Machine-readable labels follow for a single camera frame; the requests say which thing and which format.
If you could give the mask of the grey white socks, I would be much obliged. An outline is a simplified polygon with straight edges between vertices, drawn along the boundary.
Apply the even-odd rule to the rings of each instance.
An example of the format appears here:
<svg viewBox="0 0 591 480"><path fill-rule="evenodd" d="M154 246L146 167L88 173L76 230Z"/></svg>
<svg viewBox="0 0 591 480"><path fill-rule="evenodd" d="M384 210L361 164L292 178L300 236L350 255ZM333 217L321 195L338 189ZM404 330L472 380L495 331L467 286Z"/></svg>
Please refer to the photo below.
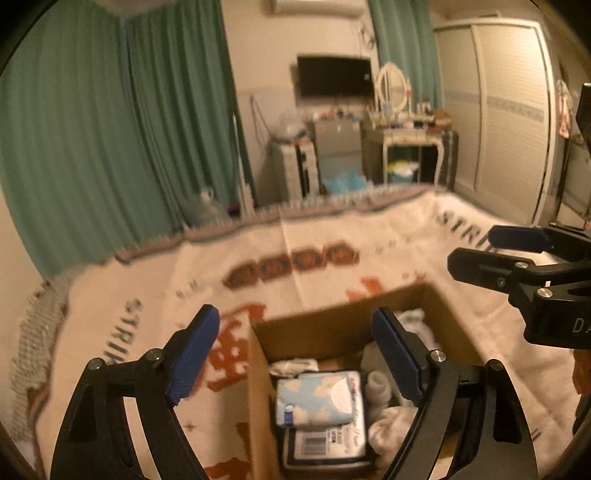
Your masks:
<svg viewBox="0 0 591 480"><path fill-rule="evenodd" d="M402 396L376 342L363 348L361 370L366 376L363 395L368 407L368 442L382 461L392 461L418 408Z"/></svg>

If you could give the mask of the blue cloud tissue pack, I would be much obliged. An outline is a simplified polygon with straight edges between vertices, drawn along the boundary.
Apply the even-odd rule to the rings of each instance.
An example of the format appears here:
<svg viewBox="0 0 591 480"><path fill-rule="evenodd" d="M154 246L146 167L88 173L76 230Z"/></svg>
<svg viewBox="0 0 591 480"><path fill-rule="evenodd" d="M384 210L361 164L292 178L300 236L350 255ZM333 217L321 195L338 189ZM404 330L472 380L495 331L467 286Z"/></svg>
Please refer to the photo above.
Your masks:
<svg viewBox="0 0 591 480"><path fill-rule="evenodd" d="M356 415L353 383L345 372L280 379L276 384L276 425L280 428L332 427Z"/></svg>

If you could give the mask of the checkered bed sheet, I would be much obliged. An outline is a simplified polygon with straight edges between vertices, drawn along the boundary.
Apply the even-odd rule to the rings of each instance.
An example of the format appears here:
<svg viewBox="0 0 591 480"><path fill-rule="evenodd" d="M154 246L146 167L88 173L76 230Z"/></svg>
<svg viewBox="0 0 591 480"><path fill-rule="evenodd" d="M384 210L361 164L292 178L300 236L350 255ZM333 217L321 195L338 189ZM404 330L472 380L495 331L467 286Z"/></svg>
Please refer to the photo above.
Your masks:
<svg viewBox="0 0 591 480"><path fill-rule="evenodd" d="M13 393L8 433L17 442L31 442L34 422L48 395L53 352L68 313L71 278L44 281L28 298L19 318L17 345L11 359Z"/></svg>

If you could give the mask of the clear water jug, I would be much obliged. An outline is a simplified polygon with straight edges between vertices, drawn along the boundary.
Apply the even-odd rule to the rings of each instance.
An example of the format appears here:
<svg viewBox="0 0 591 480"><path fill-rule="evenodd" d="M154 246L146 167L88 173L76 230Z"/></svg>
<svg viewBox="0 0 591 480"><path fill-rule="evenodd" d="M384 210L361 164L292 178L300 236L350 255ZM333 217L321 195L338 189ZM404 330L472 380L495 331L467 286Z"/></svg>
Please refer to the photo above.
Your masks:
<svg viewBox="0 0 591 480"><path fill-rule="evenodd" d="M184 219L190 227L202 227L229 219L228 208L214 197L212 187L204 187L181 203Z"/></svg>

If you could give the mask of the small silver fridge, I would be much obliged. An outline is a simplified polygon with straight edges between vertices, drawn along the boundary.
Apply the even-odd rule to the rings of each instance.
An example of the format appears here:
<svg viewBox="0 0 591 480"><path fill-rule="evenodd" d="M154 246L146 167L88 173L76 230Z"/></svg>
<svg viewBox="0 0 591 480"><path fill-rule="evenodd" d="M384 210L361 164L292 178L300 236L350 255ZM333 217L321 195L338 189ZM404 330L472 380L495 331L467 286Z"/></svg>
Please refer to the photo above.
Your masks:
<svg viewBox="0 0 591 480"><path fill-rule="evenodd" d="M314 123L318 176L325 192L342 193L363 178L361 125L353 120L318 120Z"/></svg>

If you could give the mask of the white oval vanity mirror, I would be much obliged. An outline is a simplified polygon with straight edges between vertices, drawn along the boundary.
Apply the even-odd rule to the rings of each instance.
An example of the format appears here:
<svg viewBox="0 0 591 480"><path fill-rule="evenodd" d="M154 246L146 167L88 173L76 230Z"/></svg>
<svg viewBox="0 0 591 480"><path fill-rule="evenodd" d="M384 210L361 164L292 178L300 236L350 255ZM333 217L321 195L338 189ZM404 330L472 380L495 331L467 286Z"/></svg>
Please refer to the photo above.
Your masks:
<svg viewBox="0 0 591 480"><path fill-rule="evenodd" d="M381 110L388 105L387 112L402 113L409 106L412 96L410 80L394 62L387 62L380 69L374 85Z"/></svg>

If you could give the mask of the white sliding wardrobe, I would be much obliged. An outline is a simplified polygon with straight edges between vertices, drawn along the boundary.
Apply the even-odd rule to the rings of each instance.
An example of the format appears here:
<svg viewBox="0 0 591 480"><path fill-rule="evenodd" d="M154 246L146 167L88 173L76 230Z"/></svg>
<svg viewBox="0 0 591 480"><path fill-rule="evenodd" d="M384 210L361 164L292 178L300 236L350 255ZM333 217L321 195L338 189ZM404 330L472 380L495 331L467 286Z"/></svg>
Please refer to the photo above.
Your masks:
<svg viewBox="0 0 591 480"><path fill-rule="evenodd" d="M557 143L557 94L539 23L475 18L435 27L443 107L459 135L455 190L521 224L541 220Z"/></svg>

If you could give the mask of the black wall television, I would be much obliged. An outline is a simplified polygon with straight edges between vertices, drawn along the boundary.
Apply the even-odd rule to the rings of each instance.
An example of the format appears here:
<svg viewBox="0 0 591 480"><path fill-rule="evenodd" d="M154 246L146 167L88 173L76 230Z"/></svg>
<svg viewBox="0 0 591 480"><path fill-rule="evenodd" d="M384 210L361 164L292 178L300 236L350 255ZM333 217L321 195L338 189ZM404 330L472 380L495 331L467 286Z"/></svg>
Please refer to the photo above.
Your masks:
<svg viewBox="0 0 591 480"><path fill-rule="evenodd" d="M301 55L297 57L297 79L303 97L370 98L374 95L369 58Z"/></svg>

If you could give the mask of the white drawer unit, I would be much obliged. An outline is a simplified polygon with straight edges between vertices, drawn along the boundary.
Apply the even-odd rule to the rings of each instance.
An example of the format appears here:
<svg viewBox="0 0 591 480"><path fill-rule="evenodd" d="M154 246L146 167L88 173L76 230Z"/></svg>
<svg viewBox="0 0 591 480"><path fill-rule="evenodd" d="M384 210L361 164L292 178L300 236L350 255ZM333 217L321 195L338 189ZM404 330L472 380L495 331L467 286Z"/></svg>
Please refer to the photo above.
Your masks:
<svg viewBox="0 0 591 480"><path fill-rule="evenodd" d="M281 201L304 200L321 194L314 144L273 143L270 152Z"/></svg>

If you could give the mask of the white vanity table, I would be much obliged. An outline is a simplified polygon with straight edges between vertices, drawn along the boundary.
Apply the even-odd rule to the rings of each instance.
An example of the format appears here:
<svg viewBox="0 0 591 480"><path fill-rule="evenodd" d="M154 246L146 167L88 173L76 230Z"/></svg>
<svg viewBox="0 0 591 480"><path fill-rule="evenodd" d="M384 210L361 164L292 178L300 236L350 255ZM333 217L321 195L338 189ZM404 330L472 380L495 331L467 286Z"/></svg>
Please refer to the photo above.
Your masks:
<svg viewBox="0 0 591 480"><path fill-rule="evenodd" d="M396 160L417 162L414 181L455 190L459 160L459 134L433 128L373 128L368 120L361 127L363 173L375 184L393 179L388 172Z"/></svg>

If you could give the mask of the narrow teal curtain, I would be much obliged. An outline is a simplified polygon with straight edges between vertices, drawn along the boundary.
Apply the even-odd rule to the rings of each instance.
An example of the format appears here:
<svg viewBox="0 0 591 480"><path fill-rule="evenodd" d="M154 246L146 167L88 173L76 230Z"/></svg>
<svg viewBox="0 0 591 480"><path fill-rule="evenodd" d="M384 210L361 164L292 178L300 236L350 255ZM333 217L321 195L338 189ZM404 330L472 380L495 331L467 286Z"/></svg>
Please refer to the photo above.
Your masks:
<svg viewBox="0 0 591 480"><path fill-rule="evenodd" d="M382 65L393 62L410 79L413 102L428 98L443 105L436 38L428 1L369 1L370 15Z"/></svg>

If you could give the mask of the brown cardboard box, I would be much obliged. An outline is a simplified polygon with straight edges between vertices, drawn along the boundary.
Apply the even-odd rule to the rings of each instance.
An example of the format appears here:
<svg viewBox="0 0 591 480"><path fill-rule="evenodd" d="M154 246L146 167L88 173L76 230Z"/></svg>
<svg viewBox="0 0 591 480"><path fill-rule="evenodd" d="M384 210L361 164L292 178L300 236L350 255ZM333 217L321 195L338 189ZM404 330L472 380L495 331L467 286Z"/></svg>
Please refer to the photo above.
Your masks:
<svg viewBox="0 0 591 480"><path fill-rule="evenodd" d="M363 348L373 341L372 314L380 307L394 312L421 308L436 342L456 364L484 364L460 318L430 283L404 286L362 300L252 325L249 334L249 446L256 479L376 479L375 467L321 473L287 472L280 459L276 427L276 388L270 364L314 358L325 370L360 366Z"/></svg>

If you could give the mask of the black white barcode package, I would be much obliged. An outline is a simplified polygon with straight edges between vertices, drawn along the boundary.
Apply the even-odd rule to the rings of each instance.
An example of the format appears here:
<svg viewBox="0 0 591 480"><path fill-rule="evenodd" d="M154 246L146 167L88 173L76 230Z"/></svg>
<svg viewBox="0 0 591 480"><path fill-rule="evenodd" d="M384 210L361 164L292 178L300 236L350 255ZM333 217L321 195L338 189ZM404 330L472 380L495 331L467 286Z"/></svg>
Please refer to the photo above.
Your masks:
<svg viewBox="0 0 591 480"><path fill-rule="evenodd" d="M353 471L370 466L363 377L346 371L352 382L356 413L349 424L315 429L287 429L283 437L283 467L291 471Z"/></svg>

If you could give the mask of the large teal curtain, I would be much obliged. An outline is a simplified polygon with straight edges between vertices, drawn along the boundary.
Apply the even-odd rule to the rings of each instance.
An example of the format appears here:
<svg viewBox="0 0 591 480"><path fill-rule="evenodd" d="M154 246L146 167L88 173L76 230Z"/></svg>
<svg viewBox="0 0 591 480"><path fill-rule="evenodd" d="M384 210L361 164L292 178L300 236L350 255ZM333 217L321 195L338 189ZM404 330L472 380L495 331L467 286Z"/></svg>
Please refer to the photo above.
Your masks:
<svg viewBox="0 0 591 480"><path fill-rule="evenodd" d="M252 183L221 3L123 16L98 1L1 5L1 190L50 278L180 230L205 188Z"/></svg>

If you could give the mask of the cream woven blanket with lettering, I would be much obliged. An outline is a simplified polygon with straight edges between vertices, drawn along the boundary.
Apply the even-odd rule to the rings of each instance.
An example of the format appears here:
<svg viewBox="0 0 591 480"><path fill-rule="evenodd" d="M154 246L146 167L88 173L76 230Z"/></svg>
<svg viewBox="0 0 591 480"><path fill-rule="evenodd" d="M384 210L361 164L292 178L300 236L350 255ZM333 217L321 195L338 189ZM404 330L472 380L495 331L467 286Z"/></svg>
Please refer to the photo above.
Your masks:
<svg viewBox="0 0 591 480"><path fill-rule="evenodd" d="M221 314L221 337L178 417L212 477L248 479L249 327L430 283L482 358L499 358L508 367L538 465L547 470L572 437L578 397L571 353L528 344L518 312L502 295L455 282L446 269L458 247L488 249L494 223L494 217L441 189L381 187L274 207L248 221L206 227L184 240L157 240L104 264L60 274L71 278L71 286L48 395L33 440L14 442L47 478L61 421L87 361L136 359L211 304Z"/></svg>

